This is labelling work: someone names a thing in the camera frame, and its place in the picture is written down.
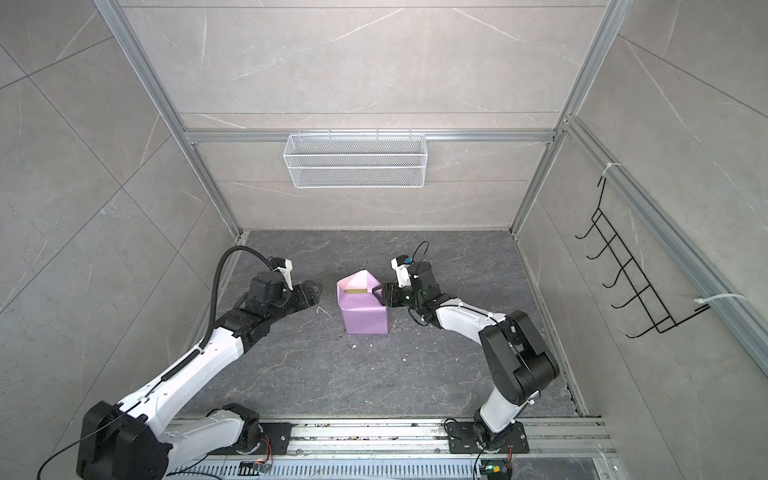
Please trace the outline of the pink wrapping paper sheet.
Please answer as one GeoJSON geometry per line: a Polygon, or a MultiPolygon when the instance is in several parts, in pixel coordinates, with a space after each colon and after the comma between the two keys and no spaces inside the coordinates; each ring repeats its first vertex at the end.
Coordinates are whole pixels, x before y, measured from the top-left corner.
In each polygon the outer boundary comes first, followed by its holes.
{"type": "Polygon", "coordinates": [[[349,335],[387,335],[390,331],[388,310],[371,292],[381,283],[367,270],[358,271],[337,282],[337,304],[349,335]],[[344,293],[345,289],[367,289],[366,294],[344,293]]]}

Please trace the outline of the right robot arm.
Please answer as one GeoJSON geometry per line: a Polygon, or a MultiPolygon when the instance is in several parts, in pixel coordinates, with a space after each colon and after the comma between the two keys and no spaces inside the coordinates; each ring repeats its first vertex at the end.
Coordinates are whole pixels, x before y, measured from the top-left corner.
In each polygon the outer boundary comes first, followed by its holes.
{"type": "Polygon", "coordinates": [[[510,430],[527,405],[559,375],[559,364],[530,317],[472,306],[444,292],[432,266],[400,256],[397,280],[372,289],[386,307],[406,308],[417,324],[457,333],[480,345],[494,388],[474,417],[475,435],[488,444],[510,430]]]}

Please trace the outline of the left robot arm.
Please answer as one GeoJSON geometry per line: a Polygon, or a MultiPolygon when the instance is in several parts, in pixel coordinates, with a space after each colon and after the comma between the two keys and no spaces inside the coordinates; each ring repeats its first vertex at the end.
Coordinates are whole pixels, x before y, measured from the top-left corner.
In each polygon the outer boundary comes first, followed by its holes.
{"type": "Polygon", "coordinates": [[[173,428],[171,421],[219,372],[263,339],[278,320],[316,306],[322,285],[292,284],[279,271],[261,272],[213,330],[147,385],[84,416],[76,473],[82,479],[161,479],[218,449],[250,454],[266,446],[259,415],[237,403],[173,428]]]}

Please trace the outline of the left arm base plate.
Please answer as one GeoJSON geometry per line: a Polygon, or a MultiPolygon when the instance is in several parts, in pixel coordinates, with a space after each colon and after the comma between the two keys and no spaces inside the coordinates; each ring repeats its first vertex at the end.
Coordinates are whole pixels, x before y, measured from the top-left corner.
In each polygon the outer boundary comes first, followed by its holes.
{"type": "Polygon", "coordinates": [[[286,455],[293,425],[287,422],[251,422],[243,427],[232,448],[241,455],[286,455]]]}

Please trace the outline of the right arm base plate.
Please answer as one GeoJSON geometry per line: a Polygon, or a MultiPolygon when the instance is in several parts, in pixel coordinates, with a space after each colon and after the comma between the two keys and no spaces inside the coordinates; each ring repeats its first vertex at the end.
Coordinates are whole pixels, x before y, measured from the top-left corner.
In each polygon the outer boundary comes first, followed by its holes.
{"type": "Polygon", "coordinates": [[[527,454],[530,447],[527,434],[520,422],[505,427],[499,433],[488,430],[481,422],[462,422],[446,419],[443,430],[452,454],[487,453],[527,454]]]}

